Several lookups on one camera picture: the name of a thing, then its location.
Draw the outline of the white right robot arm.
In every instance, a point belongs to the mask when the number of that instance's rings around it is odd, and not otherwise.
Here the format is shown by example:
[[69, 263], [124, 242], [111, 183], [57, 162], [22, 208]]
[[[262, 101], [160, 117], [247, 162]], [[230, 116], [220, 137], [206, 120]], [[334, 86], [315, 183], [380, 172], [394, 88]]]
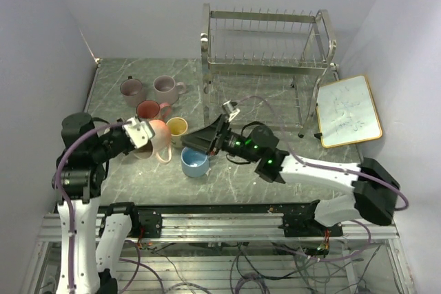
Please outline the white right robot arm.
[[229, 156], [256, 164], [255, 172], [267, 182], [309, 183], [339, 191], [331, 200], [311, 203], [311, 213], [303, 220], [308, 234], [320, 235], [339, 222], [362, 218], [378, 226], [393, 222], [400, 185], [375, 159], [362, 162], [334, 163], [318, 161], [278, 148], [279, 139], [261, 122], [250, 123], [244, 136], [233, 132], [225, 115], [211, 125], [182, 137], [184, 147], [208, 156], [223, 151]]

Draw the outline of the cream yellow mug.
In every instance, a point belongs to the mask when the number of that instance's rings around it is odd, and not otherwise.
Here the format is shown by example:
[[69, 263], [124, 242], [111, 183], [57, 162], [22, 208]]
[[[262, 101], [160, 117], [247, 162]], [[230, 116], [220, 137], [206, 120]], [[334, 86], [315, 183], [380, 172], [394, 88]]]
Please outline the cream yellow mug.
[[184, 118], [173, 117], [166, 122], [172, 137], [172, 145], [175, 148], [182, 148], [182, 137], [188, 131], [188, 123]]

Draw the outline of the orange white mug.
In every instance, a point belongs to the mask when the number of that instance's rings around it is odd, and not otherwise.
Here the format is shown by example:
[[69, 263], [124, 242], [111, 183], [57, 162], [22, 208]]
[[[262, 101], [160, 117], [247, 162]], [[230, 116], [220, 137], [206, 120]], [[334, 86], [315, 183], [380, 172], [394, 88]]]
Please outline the orange white mug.
[[149, 142], [133, 152], [140, 160], [155, 157], [161, 164], [168, 164], [172, 160], [172, 134], [169, 127], [162, 120], [148, 122], [154, 131], [154, 137]]

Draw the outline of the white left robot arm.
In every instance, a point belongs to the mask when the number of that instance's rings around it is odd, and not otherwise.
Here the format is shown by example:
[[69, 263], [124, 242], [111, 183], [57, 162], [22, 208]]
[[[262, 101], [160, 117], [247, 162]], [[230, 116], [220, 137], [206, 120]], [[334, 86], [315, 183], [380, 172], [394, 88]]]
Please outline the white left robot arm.
[[104, 121], [96, 127], [98, 121], [86, 112], [62, 121], [65, 149], [53, 177], [61, 222], [57, 293], [118, 293], [116, 265], [126, 237], [136, 235], [141, 227], [132, 202], [109, 206], [100, 231], [96, 221], [110, 160], [148, 143], [153, 134], [135, 118]]

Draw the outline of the blue mug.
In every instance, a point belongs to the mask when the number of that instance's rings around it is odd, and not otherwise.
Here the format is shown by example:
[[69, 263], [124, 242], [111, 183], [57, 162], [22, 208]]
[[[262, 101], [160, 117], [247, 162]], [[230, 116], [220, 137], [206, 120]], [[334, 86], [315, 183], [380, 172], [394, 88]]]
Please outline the blue mug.
[[181, 152], [181, 169], [190, 178], [204, 176], [209, 171], [209, 158], [201, 152], [184, 147]]

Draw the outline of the light purple mug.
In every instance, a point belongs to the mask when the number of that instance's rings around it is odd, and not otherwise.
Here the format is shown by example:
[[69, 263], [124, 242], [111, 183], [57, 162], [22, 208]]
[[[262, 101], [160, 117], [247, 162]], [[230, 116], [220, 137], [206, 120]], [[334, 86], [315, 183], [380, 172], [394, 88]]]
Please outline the light purple mug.
[[175, 104], [181, 94], [186, 93], [187, 86], [184, 82], [176, 82], [171, 76], [163, 75], [153, 83], [155, 101], [158, 103]]

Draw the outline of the red mug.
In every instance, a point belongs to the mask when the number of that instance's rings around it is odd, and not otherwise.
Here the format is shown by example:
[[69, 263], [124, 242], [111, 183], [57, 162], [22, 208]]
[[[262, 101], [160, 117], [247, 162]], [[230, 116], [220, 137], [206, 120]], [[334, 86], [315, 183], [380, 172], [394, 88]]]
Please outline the red mug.
[[169, 103], [157, 103], [153, 100], [146, 100], [136, 107], [136, 115], [143, 120], [162, 120], [172, 113], [172, 106]]

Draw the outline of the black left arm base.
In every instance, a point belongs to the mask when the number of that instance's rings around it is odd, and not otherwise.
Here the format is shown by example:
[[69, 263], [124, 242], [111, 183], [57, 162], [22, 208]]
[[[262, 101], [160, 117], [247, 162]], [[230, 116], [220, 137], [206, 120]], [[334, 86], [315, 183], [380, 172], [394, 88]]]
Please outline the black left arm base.
[[130, 220], [128, 235], [133, 238], [160, 238], [162, 215], [148, 206], [137, 206], [134, 202], [117, 202], [107, 207], [102, 224], [113, 224], [110, 217], [127, 216]]

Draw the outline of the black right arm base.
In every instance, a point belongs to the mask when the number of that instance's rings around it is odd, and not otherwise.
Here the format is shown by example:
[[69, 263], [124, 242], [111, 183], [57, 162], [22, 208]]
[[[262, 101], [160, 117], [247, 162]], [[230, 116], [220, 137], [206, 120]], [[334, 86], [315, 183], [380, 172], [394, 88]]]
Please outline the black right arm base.
[[295, 202], [274, 207], [275, 212], [283, 215], [279, 228], [283, 230], [286, 238], [324, 237], [325, 231], [328, 231], [331, 237], [343, 235], [341, 227], [337, 224], [326, 227], [315, 220], [315, 210], [319, 202]]

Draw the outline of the dark mauve mug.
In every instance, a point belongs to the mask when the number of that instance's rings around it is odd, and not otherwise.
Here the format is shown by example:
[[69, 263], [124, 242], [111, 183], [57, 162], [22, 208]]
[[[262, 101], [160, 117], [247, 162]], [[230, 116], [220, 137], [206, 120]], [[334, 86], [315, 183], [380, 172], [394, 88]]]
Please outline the dark mauve mug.
[[128, 76], [120, 85], [120, 93], [126, 104], [130, 107], [136, 107], [146, 100], [146, 90], [140, 80], [133, 76]]

